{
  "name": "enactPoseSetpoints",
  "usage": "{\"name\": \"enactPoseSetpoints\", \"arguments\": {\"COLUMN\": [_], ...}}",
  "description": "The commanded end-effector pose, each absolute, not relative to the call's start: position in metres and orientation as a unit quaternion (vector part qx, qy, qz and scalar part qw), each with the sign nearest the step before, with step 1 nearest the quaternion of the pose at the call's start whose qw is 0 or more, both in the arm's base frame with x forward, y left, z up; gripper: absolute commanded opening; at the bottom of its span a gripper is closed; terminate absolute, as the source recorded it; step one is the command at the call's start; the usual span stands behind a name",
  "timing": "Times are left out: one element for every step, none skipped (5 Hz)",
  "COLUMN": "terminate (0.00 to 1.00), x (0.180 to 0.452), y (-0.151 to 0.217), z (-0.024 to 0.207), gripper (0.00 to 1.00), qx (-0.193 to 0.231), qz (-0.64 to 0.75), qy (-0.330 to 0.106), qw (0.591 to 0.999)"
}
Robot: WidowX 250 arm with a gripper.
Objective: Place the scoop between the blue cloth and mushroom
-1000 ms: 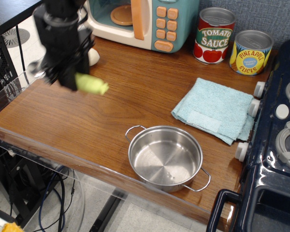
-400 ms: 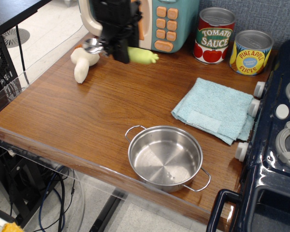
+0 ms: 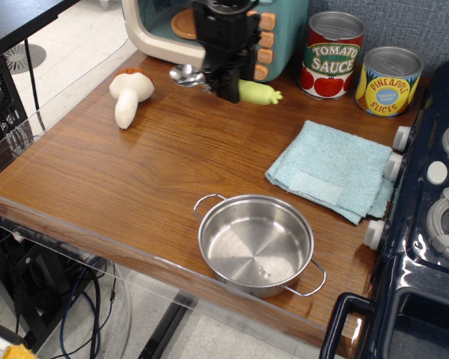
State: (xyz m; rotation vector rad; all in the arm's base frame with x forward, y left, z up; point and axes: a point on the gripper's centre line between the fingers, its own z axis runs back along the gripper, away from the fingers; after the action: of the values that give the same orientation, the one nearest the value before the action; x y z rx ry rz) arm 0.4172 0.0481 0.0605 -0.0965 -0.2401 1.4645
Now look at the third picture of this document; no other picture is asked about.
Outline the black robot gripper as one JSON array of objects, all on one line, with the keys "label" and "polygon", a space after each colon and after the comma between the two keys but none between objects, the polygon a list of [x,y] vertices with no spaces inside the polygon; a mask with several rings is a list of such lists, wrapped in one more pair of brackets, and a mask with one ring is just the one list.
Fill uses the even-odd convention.
[{"label": "black robot gripper", "polygon": [[239,79],[251,81],[260,38],[257,1],[193,1],[198,42],[205,49],[201,72],[208,82],[219,79],[216,94],[238,103]]}]

